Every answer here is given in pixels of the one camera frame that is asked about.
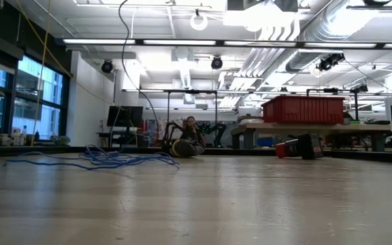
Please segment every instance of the red plastic crate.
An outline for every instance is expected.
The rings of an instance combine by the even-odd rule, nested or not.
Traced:
[[[266,123],[343,123],[343,98],[277,96],[261,105]]]

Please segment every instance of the woman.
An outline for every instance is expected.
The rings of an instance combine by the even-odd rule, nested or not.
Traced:
[[[193,116],[185,121],[180,140],[175,141],[171,147],[171,153],[176,157],[194,157],[204,152],[205,137],[196,125]]]

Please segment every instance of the black cable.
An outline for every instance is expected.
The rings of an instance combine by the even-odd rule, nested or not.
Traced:
[[[346,61],[346,63],[348,63],[351,67],[355,68],[357,71],[359,71],[361,74],[363,74],[365,77],[367,77],[368,79],[370,79],[371,81],[381,85],[382,87],[386,88],[387,90],[391,91],[391,89],[389,89],[388,87],[386,87],[384,84],[381,84],[380,82],[376,81],[375,79],[371,78],[369,75],[363,73],[358,67],[355,67],[354,65],[352,65],[350,62],[348,62],[346,59],[344,59],[344,61]]]
[[[134,87],[139,91],[139,93],[141,93],[147,100],[148,103],[150,105],[150,107],[152,108],[152,112],[154,113],[154,117],[155,117],[155,123],[157,124],[157,129],[160,129],[160,124],[158,123],[158,119],[157,119],[157,115],[155,114],[155,110],[154,110],[154,106],[152,105],[152,103],[150,102],[150,99],[148,98],[148,96],[146,96],[145,93],[143,93],[140,88],[138,86],[136,86],[133,82],[133,80],[129,77],[128,72],[127,72],[127,68],[125,67],[125,61],[124,61],[124,55],[125,55],[125,46],[127,45],[127,41],[129,39],[129,27],[127,25],[127,23],[123,20],[122,15],[120,14],[120,10],[122,9],[122,6],[128,2],[128,0],[124,0],[120,5],[119,5],[119,18],[120,21],[125,25],[125,28],[127,29],[127,37],[125,38],[125,42],[123,43],[123,47],[122,47],[122,67],[123,67],[123,71],[125,72],[125,74],[127,75],[129,81],[131,81],[131,83],[134,85]]]

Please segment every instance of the tangled blue cable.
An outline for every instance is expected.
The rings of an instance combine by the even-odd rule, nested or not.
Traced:
[[[56,157],[44,154],[42,152],[27,152],[24,154],[18,155],[19,157],[25,156],[33,156],[33,155],[41,155],[44,157],[58,159],[58,160],[70,160],[70,161],[90,161],[95,167],[87,167],[76,163],[40,163],[35,161],[30,161],[26,159],[9,159],[5,162],[4,166],[7,163],[31,163],[34,165],[45,165],[45,166],[72,166],[72,167],[80,167],[86,170],[98,170],[98,169],[116,169],[118,167],[123,166],[134,166],[144,163],[145,161],[162,161],[169,165],[172,165],[178,169],[180,169],[180,163],[173,160],[171,156],[164,152],[159,152],[150,156],[138,156],[132,157],[125,154],[120,154],[119,152],[106,152],[102,150],[100,147],[95,145],[87,145],[84,153],[79,154],[78,157]]]

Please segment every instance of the gray floor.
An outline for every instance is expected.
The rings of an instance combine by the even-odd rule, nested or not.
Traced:
[[[392,164],[199,157],[110,171],[0,159],[0,244],[392,244]]]

